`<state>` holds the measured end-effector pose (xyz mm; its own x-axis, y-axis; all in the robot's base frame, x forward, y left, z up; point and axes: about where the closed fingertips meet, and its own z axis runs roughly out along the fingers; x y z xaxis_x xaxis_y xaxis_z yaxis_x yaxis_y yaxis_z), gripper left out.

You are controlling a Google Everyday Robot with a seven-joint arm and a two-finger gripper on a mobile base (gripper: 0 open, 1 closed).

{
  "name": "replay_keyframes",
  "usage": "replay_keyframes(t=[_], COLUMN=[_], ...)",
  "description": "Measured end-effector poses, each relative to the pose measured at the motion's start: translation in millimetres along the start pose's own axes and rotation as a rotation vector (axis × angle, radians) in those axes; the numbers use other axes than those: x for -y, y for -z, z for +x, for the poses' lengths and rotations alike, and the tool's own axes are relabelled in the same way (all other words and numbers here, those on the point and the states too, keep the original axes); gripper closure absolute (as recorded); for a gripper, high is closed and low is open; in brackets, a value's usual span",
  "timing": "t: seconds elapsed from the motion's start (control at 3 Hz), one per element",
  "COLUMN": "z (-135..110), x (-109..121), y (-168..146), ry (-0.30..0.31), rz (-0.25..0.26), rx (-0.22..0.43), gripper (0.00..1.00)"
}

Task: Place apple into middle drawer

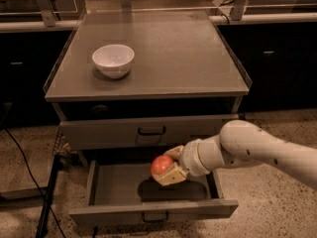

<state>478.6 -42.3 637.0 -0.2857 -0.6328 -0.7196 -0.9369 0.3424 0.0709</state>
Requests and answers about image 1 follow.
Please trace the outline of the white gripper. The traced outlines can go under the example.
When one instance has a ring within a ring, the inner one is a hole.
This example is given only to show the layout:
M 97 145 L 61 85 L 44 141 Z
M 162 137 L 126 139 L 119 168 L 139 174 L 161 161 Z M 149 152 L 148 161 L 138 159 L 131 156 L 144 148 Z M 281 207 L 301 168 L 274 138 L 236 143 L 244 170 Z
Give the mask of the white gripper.
M 167 186 L 185 181 L 188 175 L 197 178 L 209 175 L 210 171 L 202 165 L 199 158 L 199 143 L 200 140 L 195 140 L 185 146 L 179 145 L 167 150 L 164 155 L 179 163 L 173 163 L 167 168 L 153 167 L 154 180 L 162 186 Z

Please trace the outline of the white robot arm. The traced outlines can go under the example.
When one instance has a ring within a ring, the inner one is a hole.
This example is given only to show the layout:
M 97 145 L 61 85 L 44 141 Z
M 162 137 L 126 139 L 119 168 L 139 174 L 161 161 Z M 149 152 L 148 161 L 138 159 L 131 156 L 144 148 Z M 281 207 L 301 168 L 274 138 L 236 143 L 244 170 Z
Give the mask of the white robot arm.
M 227 122 L 216 136 L 177 146 L 156 157 L 151 175 L 166 186 L 216 169 L 270 165 L 317 189 L 317 150 L 276 138 L 244 121 Z

